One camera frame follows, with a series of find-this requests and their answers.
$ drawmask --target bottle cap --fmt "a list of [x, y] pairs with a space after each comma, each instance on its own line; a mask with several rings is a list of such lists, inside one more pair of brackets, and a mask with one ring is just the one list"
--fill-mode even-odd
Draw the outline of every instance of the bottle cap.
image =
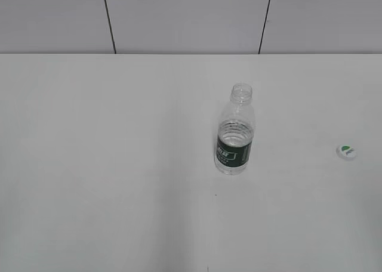
[[344, 160], [353, 160], [357, 156], [356, 150], [349, 145], [338, 146], [336, 152]]

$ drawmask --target panel seam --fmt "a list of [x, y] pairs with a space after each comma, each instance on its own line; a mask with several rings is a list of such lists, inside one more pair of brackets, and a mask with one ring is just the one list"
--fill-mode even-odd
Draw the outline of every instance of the panel seam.
[[107, 15], [107, 22], [109, 24], [109, 30], [110, 30], [110, 36], [112, 37], [112, 44], [113, 44], [114, 54], [117, 54], [117, 50], [115, 48], [115, 42], [114, 42], [112, 23], [110, 22], [109, 8], [107, 7], [107, 1], [106, 0], [103, 0], [103, 1], [104, 1], [104, 4], [105, 4], [106, 15]]
[[265, 19], [264, 19], [264, 24], [263, 24], [263, 32], [261, 33], [260, 46], [258, 47], [258, 53], [257, 54], [261, 53], [261, 47], [263, 46], [263, 38], [264, 38], [265, 27], [266, 27], [267, 19], [268, 19], [269, 5], [270, 5], [270, 0], [268, 0], [267, 11], [265, 13]]

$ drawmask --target water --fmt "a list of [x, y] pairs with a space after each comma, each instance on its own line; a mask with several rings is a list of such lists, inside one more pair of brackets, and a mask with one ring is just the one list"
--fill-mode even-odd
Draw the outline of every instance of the water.
[[[234, 148], [241, 148], [248, 145], [254, 136], [254, 128], [249, 123], [242, 120], [226, 120], [223, 121], [218, 129], [218, 137], [225, 144]], [[227, 175], [237, 175], [240, 174], [248, 162], [245, 164], [231, 168], [222, 164], [216, 157], [215, 153], [215, 164], [219, 171]]]

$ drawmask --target bottle opening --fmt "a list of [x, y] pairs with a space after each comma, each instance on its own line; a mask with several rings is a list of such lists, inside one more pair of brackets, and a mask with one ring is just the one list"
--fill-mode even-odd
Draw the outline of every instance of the bottle opening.
[[231, 92], [231, 101], [243, 105], [251, 103], [252, 87], [246, 83], [235, 84]]

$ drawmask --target green bottle label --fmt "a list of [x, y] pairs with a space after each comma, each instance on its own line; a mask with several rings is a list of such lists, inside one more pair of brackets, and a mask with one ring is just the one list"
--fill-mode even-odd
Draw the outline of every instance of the green bottle label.
[[218, 136], [216, 145], [216, 157], [224, 166], [229, 166], [230, 168], [242, 166], [247, 163], [249, 159], [251, 144], [252, 142], [243, 147], [231, 147], [227, 144], [224, 144]]

